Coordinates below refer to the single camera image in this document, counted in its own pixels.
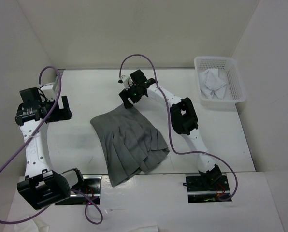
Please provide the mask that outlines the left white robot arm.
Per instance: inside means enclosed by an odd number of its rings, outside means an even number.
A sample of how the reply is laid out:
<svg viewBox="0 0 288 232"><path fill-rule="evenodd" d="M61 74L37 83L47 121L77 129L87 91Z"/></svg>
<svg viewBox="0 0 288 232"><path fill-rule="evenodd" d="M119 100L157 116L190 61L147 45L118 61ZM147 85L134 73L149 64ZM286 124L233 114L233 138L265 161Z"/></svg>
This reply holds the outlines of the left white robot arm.
<svg viewBox="0 0 288 232"><path fill-rule="evenodd" d="M50 160L47 144L49 123L72 117L67 97L61 98L63 107L60 108L56 102L57 95L58 88L53 84L22 90L23 102L15 116L15 122L28 142L25 179L17 184L17 190L36 210L69 198L71 190L80 193L86 186L77 168L59 174L54 171Z"/></svg>

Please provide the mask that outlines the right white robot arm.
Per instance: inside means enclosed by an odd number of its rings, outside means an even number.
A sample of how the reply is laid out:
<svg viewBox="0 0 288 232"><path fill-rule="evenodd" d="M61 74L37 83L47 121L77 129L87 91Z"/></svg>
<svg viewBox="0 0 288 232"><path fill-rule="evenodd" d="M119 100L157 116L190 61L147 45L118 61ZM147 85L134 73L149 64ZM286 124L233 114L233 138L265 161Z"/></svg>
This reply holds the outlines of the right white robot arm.
<svg viewBox="0 0 288 232"><path fill-rule="evenodd" d="M197 164L201 185L206 190L212 190L218 184L222 172L207 153L192 100L173 95L159 86L155 79L147 79L141 70L136 70L130 75L121 75L118 82L124 85L119 96L125 108L132 108L142 96L152 98L166 107L169 132L175 131L184 137L190 149L199 155Z"/></svg>

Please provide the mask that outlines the grey pleated skirt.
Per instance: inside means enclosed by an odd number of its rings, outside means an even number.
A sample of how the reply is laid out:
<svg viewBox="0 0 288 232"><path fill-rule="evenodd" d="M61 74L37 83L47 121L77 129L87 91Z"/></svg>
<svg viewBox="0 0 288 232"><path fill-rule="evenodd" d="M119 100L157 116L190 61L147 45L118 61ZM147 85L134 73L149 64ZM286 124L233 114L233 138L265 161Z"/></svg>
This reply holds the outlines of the grey pleated skirt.
<svg viewBox="0 0 288 232"><path fill-rule="evenodd" d="M160 131L134 107L120 105L90 124L101 143L112 187L152 171L169 153Z"/></svg>

